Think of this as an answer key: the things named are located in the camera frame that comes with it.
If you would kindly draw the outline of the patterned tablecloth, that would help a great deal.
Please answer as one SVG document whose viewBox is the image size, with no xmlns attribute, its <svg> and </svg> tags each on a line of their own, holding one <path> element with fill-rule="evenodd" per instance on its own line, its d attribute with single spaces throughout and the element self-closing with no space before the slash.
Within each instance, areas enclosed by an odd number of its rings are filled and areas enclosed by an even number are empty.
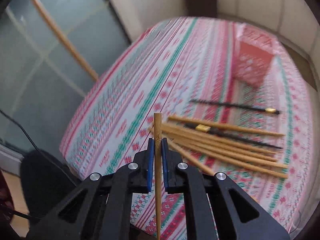
<svg viewBox="0 0 320 240">
<path fill-rule="evenodd" d="M 308 88 L 278 39 L 249 24 L 179 17 L 145 31 L 78 107 L 60 152 L 81 179 L 133 161 L 163 135 L 224 172 L 290 230 L 315 159 Z"/>
</svg>

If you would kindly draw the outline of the pink perforated utensil holder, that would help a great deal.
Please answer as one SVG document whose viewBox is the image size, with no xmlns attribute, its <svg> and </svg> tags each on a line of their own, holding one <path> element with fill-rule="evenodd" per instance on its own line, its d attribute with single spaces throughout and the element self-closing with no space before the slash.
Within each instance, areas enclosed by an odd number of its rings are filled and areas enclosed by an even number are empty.
<svg viewBox="0 0 320 240">
<path fill-rule="evenodd" d="M 242 23 L 235 33 L 232 77 L 259 88 L 276 53 L 277 38 L 253 25 Z"/>
</svg>

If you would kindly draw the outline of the dark bin with red liner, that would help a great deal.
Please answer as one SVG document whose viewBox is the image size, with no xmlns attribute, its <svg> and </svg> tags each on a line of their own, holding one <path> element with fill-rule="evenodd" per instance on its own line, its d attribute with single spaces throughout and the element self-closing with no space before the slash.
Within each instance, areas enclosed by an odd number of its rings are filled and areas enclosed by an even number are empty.
<svg viewBox="0 0 320 240">
<path fill-rule="evenodd" d="M 217 18 L 218 0 L 184 0 L 190 17 Z"/>
</svg>

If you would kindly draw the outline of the black chopstick gold band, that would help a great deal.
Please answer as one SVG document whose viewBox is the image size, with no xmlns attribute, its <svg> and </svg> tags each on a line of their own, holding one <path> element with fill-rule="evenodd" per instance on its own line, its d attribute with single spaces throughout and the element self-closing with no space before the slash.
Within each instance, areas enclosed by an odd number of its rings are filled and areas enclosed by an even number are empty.
<svg viewBox="0 0 320 240">
<path fill-rule="evenodd" d="M 262 142 L 262 141 L 254 141 L 254 140 L 251 140 L 251 139 L 246 139 L 246 138 L 242 138 L 238 135 L 232 135 L 232 134 L 229 134 L 229 133 L 225 133 L 217 128 L 213 128 L 213 127 L 210 127 L 210 126 L 205 126 L 205 125 L 196 125 L 196 124 L 191 124 L 191 123 L 186 123 L 184 125 L 186 128 L 191 128 L 193 130 L 196 130 L 196 131 L 200 131 L 200 132 L 204 132 L 204 133 L 208 133 L 208 134 L 211 134 L 211 135 L 217 135 L 219 137 L 223 137 L 223 138 L 229 138 L 229 139 L 234 139 L 236 141 L 242 141 L 242 142 L 245 142 L 245 143 L 249 143 L 249 144 L 254 144 L 254 145 L 259 145 L 259 146 L 265 146 L 265 147 L 269 147 L 269 148 L 275 148 L 275 149 L 283 149 L 282 147 L 280 146 L 276 146 L 276 145 L 271 145 L 271 144 L 268 144 L 268 143 L 265 143 L 265 142 Z"/>
<path fill-rule="evenodd" d="M 201 103 L 206 105 L 217 105 L 217 106 L 223 106 L 223 107 L 229 107 L 229 108 L 246 109 L 250 111 L 263 112 L 263 113 L 275 114 L 275 115 L 279 115 L 281 113 L 280 110 L 275 108 L 261 108 L 261 107 L 255 107 L 255 106 L 249 106 L 249 105 L 229 103 L 229 102 L 216 102 L 216 101 L 208 101 L 208 100 L 200 100 L 200 99 L 191 99 L 189 102 Z"/>
</svg>

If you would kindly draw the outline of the bamboo chopstick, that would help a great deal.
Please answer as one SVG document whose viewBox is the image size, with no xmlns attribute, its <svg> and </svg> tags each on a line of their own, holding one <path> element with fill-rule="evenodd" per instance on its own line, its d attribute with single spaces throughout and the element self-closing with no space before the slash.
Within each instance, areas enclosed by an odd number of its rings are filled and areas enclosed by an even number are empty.
<svg viewBox="0 0 320 240">
<path fill-rule="evenodd" d="M 220 142 L 209 141 L 208 139 L 201 139 L 200 137 L 192 137 L 188 133 L 176 132 L 173 129 L 167 129 L 162 126 L 162 132 L 168 135 L 176 144 L 187 147 L 191 145 L 192 147 L 198 147 L 210 152 L 214 152 L 226 157 L 231 157 L 234 159 L 252 162 L 252 163 L 273 163 L 277 162 L 277 159 L 274 157 L 269 157 L 266 155 L 250 152 L 243 150 L 241 148 L 228 146 Z"/>
<path fill-rule="evenodd" d="M 184 157 L 185 159 L 187 159 L 191 164 L 193 164 L 194 166 L 196 166 L 197 168 L 199 168 L 202 172 L 204 172 L 205 174 L 211 175 L 213 176 L 215 173 L 206 165 L 200 163 L 195 157 L 193 157 L 191 154 L 189 154 L 187 151 L 185 151 L 183 148 L 181 148 L 180 146 L 178 146 L 178 144 L 174 143 L 173 141 L 171 141 L 170 139 L 167 140 L 168 145 L 175 150 L 176 152 L 178 152 L 182 157 Z"/>
<path fill-rule="evenodd" d="M 289 177 L 288 174 L 284 174 L 284 173 L 268 170 L 266 168 L 255 166 L 255 165 L 252 165 L 252 164 L 249 164 L 249 163 L 246 163 L 246 162 L 243 162 L 243 161 L 239 161 L 239 160 L 236 160 L 236 159 L 228 158 L 228 157 L 222 157 L 222 156 L 213 154 L 212 158 L 220 160 L 220 161 L 223 161 L 223 162 L 228 163 L 228 164 L 232 164 L 232 165 L 238 166 L 238 167 L 246 168 L 246 169 L 251 170 L 251 171 L 260 172 L 260 173 L 263 173 L 263 174 L 268 174 L 268 175 L 271 175 L 271 176 L 274 176 L 274 177 L 278 177 L 278 178 L 287 179 Z"/>
<path fill-rule="evenodd" d="M 170 116 L 168 116 L 168 120 L 179 121 L 179 122 L 184 122 L 184 123 L 188 122 L 188 123 L 198 124 L 198 125 L 201 124 L 201 125 L 205 125 L 205 126 L 218 128 L 218 129 L 224 129 L 224 130 L 228 130 L 228 131 L 236 131 L 236 132 L 242 132 L 242 133 L 269 135 L 269 136 L 275 136 L 275 137 L 284 137 L 285 136 L 285 134 L 278 133 L 278 132 L 271 132 L 271 131 L 266 131 L 266 130 L 262 130 L 262 129 L 254 129 L 254 128 L 235 126 L 235 125 L 231 125 L 231 124 L 224 124 L 224 123 L 195 119 L 195 118 L 186 118 L 186 117 L 178 116 L 178 115 L 170 115 Z"/>
<path fill-rule="evenodd" d="M 162 157 L 161 157 L 161 140 L 162 140 L 162 114 L 154 114 L 154 141 L 155 141 L 155 204 L 156 204 L 156 230 L 157 239 L 161 239 L 161 200 L 162 200 Z"/>
<path fill-rule="evenodd" d="M 252 151 L 255 153 L 263 153 L 263 154 L 271 154 L 271 155 L 276 154 L 276 152 L 274 151 L 265 150 L 263 148 L 250 146 L 240 142 L 234 142 L 229 139 L 219 138 L 215 135 L 206 134 L 206 133 L 195 131 L 189 128 L 183 128 L 181 126 L 162 124 L 161 128 L 162 128 L 162 131 L 165 133 L 170 133 L 185 139 L 202 142 L 206 145 L 218 146 L 218 144 L 221 144 L 223 146 L 235 147 L 235 148 L 239 148 L 246 151 Z"/>
<path fill-rule="evenodd" d="M 228 158 L 236 159 L 239 161 L 255 163 L 255 164 L 264 165 L 264 166 L 271 166 L 271 167 L 278 167 L 278 168 L 289 167 L 288 165 L 281 164 L 275 161 L 265 160 L 257 157 L 252 157 L 249 155 L 244 155 L 241 153 L 231 152 L 215 146 L 206 146 L 206 145 L 203 146 L 201 143 L 198 143 L 198 142 L 187 142 L 186 140 L 182 140 L 182 139 L 174 139 L 173 142 L 180 146 L 189 148 L 193 151 L 201 152 L 211 157 L 213 156 L 213 154 L 215 154 L 222 157 L 228 157 Z"/>
</svg>

